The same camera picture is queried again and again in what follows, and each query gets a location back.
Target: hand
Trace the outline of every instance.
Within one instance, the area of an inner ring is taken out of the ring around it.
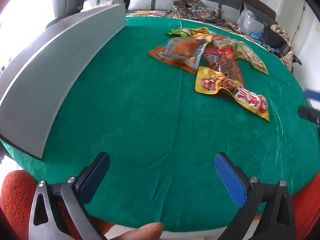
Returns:
[[[151,223],[126,232],[112,240],[158,240],[162,231],[163,226],[161,223]]]

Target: table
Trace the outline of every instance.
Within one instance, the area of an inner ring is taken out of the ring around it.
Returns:
[[[300,119],[299,84],[274,55],[245,41],[269,75],[237,61],[245,87],[266,97],[270,122],[232,98],[196,93],[196,75],[155,60],[148,51],[164,44],[171,28],[204,26],[179,19],[128,17],[89,63],[53,124],[43,159],[5,144],[37,180],[61,182],[78,174],[101,151],[111,168],[89,214],[129,227],[161,221],[168,231],[228,225],[239,206],[213,167],[224,151],[248,176],[303,188],[320,167],[317,126]]]

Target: white floor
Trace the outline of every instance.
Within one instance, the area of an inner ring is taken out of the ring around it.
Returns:
[[[257,228],[259,221],[255,220],[252,222],[251,226],[249,227],[248,232],[244,236],[244,240],[249,239],[252,237],[255,229]],[[113,239],[125,232],[133,230],[134,228],[124,227],[120,225],[113,226],[110,231],[105,235],[107,239]],[[173,233],[164,231],[161,235],[160,239],[183,239],[183,240],[216,240],[222,234],[225,228],[218,228],[215,230],[207,230],[207,231],[198,231],[198,232],[182,232],[182,233]]]

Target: silver bolt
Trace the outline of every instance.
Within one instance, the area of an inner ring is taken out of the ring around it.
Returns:
[[[280,181],[280,186],[285,187],[285,186],[287,186],[287,183],[284,180],[281,180]]]
[[[39,187],[43,187],[45,185],[45,181],[44,180],[41,180],[39,183],[38,183],[38,186]]]
[[[252,183],[257,183],[258,182],[258,179],[256,177],[250,177],[250,181]]]
[[[73,176],[67,178],[67,182],[68,182],[68,183],[74,183],[75,181],[76,181],[76,178],[73,177]]]

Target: fingernail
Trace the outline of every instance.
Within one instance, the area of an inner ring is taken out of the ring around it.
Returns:
[[[155,227],[158,224],[161,224],[161,223],[160,222],[155,222],[155,223],[146,224],[146,225],[140,227],[139,229],[152,228],[152,227]]]

